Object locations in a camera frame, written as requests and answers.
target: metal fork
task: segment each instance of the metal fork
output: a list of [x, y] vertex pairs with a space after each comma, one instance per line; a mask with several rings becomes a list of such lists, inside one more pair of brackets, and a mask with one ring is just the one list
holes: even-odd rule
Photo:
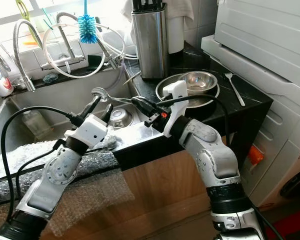
[[244, 100], [242, 99], [242, 97], [240, 96], [240, 94], [237, 91], [237, 89], [235, 88], [234, 84], [231, 81], [231, 78], [232, 78], [233, 74], [231, 72], [229, 72], [229, 73], [225, 73], [224, 75], [226, 76], [226, 78], [229, 79], [229, 82], [230, 82], [230, 84], [231, 84], [231, 86], [232, 86], [232, 88], [233, 88], [233, 90], [235, 92], [236, 97], [238, 98], [241, 106], [244, 107], [246, 104], [245, 104]]

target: stainless steel sink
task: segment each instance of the stainless steel sink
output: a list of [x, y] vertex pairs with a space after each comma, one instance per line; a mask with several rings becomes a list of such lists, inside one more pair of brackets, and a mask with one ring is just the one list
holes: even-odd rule
[[[122, 74], [115, 87], [111, 89], [108, 88], [118, 79], [119, 73], [119, 69], [105, 70], [91, 77], [71, 79], [38, 88], [34, 92], [27, 91], [5, 99], [0, 108], [0, 137], [3, 125], [8, 117], [26, 107], [49, 106], [69, 113], [79, 113], [84, 106], [92, 100], [91, 90], [95, 87], [104, 88], [111, 96], [118, 98], [131, 98], [132, 96], [138, 95], [133, 83], [123, 85], [127, 78], [130, 77], [127, 73]], [[112, 103], [115, 108], [125, 108], [133, 115], [133, 123], [130, 126], [115, 131], [116, 135], [118, 135], [119, 142], [121, 142], [118, 146], [119, 148], [124, 148], [138, 141], [140, 142], [147, 138], [154, 138], [160, 135], [156, 130], [143, 125], [142, 122], [146, 119], [146, 116], [141, 114], [131, 104], [122, 104], [114, 101], [100, 102], [93, 114], [100, 116], [108, 103]], [[51, 134], [43, 139], [43, 141], [62, 138], [65, 131], [72, 128], [71, 123], [64, 116], [47, 110], [40, 110], [40, 112], [53, 128]], [[133, 134], [132, 132], [137, 136], [134, 137], [133, 140], [130, 139]], [[23, 124], [21, 117], [17, 117], [11, 123], [7, 131], [6, 151], [13, 151], [19, 146], [33, 143], [34, 140], [35, 137]]]

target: white appliance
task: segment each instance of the white appliance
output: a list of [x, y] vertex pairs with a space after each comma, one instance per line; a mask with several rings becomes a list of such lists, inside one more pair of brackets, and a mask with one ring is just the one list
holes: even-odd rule
[[273, 99], [253, 143], [264, 160], [241, 170], [251, 200], [272, 207], [300, 172], [300, 0], [219, 0], [215, 35], [201, 48]]

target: bubble wrap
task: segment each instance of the bubble wrap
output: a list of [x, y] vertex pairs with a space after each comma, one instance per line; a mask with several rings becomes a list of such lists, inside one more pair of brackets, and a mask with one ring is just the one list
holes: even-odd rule
[[[102, 148], [113, 145], [114, 136], [108, 136], [102, 143]], [[25, 145], [8, 153], [8, 161], [11, 172], [14, 173], [18, 168], [29, 160], [29, 156], [38, 156], [51, 149], [55, 141], [40, 142]], [[53, 155], [42, 158], [38, 162], [32, 163], [36, 166], [45, 163]], [[102, 150], [93, 152], [82, 157], [78, 167], [77, 176], [84, 176], [107, 167], [118, 165], [115, 156], [110, 151]], [[31, 183], [41, 177], [42, 169], [26, 173], [20, 176], [20, 187], [23, 193], [29, 188]], [[0, 202], [9, 199], [9, 188], [7, 181], [0, 182]], [[47, 231], [52, 231], [56, 236], [61, 236], [67, 229], [79, 220], [107, 206], [122, 203], [134, 199], [125, 178], [120, 169], [106, 171], [91, 177], [82, 179], [70, 184], [64, 192], [56, 212], [48, 223]], [[0, 205], [0, 225], [4, 222], [8, 212], [8, 204]]]

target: metal bowl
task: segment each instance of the metal bowl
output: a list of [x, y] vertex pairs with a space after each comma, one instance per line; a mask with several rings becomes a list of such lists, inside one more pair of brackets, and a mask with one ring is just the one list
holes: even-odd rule
[[182, 76], [179, 80], [186, 82], [188, 95], [205, 94], [208, 90], [213, 89], [217, 83], [217, 78], [209, 72], [190, 71]]
[[[182, 74], [176, 74], [176, 75], [172, 75], [169, 76], [165, 79], [163, 79], [161, 82], [159, 82], [159, 84], [156, 86], [155, 88], [155, 94], [156, 96], [162, 100], [163, 96], [164, 96], [164, 92], [163, 89], [165, 86], [168, 86], [169, 84], [175, 83], [176, 81], [178, 81], [180, 79], [180, 77], [183, 75]], [[212, 95], [214, 97], [218, 97], [220, 93], [220, 87], [217, 84], [216, 87], [208, 90], [206, 92], [206, 94]], [[212, 103], [213, 100], [210, 99], [205, 99], [205, 98], [196, 98], [196, 99], [191, 99], [189, 100], [189, 104], [188, 104], [188, 109], [194, 109], [194, 108], [199, 108], [205, 105], [208, 105], [210, 103]]]
[[115, 108], [110, 115], [109, 124], [114, 128], [125, 128], [133, 122], [134, 118], [130, 112], [124, 108]]

